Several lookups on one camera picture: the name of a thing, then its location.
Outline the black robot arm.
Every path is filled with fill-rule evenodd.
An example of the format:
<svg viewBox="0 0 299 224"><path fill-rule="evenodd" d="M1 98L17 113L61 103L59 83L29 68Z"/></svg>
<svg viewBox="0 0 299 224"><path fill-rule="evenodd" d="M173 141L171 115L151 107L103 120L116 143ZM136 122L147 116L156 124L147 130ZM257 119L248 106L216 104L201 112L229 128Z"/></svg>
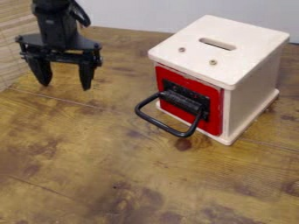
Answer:
<svg viewBox="0 0 299 224"><path fill-rule="evenodd" d="M91 25L88 14L76 0L32 0L32 14L40 32L17 36L15 42L37 81L49 85L52 62L76 64L81 88L89 90L103 58L101 44L84 38L77 30L77 24Z"/></svg>

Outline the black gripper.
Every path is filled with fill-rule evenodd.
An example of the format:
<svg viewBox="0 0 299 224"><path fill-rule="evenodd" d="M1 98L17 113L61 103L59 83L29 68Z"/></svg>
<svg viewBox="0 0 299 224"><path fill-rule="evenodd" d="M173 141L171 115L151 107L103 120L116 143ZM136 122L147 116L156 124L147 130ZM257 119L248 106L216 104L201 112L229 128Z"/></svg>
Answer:
<svg viewBox="0 0 299 224"><path fill-rule="evenodd" d="M20 35L20 54L35 78L48 86L52 81L51 62L79 64L83 90L91 89L95 70L101 66L101 44L79 34L77 25L91 25L89 16L76 0L32 0L40 32Z"/></svg>

